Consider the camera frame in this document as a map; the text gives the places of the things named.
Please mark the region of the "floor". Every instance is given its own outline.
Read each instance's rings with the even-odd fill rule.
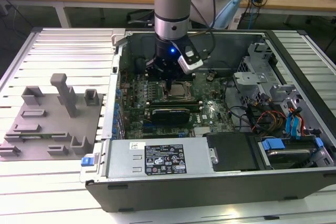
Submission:
[[[20,6],[18,10],[35,27],[60,27],[56,12],[52,7]],[[100,19],[97,8],[68,8],[67,11],[73,27],[143,27],[143,25],[127,24],[126,14],[131,10],[105,9],[105,20]],[[246,19],[240,23],[239,29],[247,29],[249,17]],[[283,23],[285,15],[261,14],[252,29],[305,30],[324,50],[331,39],[336,36],[336,26],[330,23],[332,17],[312,17],[309,24],[306,24],[306,19],[306,16],[293,16],[290,25],[285,25]],[[29,31],[30,26],[13,8],[9,8],[8,15],[1,18],[0,77],[24,43],[24,34],[28,35]],[[336,41],[329,47],[327,55],[334,62],[336,61]]]

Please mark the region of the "power supply label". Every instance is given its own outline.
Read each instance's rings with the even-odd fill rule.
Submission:
[[[183,144],[145,146],[145,173],[147,175],[187,173]]]

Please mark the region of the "circuit board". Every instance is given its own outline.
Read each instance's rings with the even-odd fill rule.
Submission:
[[[208,81],[207,77],[208,73],[197,72],[191,81],[175,82],[173,86],[176,87],[176,93],[169,95],[164,91],[164,81],[149,81],[146,76],[139,74],[127,78],[122,75],[120,87],[126,118],[125,138],[198,137],[208,132],[233,131],[234,125],[221,95],[223,79]],[[154,109],[160,109],[160,105],[149,108],[149,102],[174,102],[174,108],[197,109],[191,109],[189,121],[183,125],[157,126],[147,115]],[[194,102],[196,105],[186,107],[185,102]]]

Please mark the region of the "motherboard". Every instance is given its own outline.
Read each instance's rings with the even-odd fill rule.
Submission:
[[[223,100],[223,78],[197,72],[167,91],[164,81],[121,72],[126,139],[200,137],[234,130]]]

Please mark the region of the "blue clip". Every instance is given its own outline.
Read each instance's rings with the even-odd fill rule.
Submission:
[[[94,157],[82,157],[80,165],[82,167],[93,166],[94,161],[95,161]]]
[[[285,149],[285,145],[280,138],[267,138],[262,141],[264,150],[282,150]]]
[[[324,146],[324,143],[322,142],[322,139],[319,137],[315,138],[315,142],[319,148],[322,148]]]

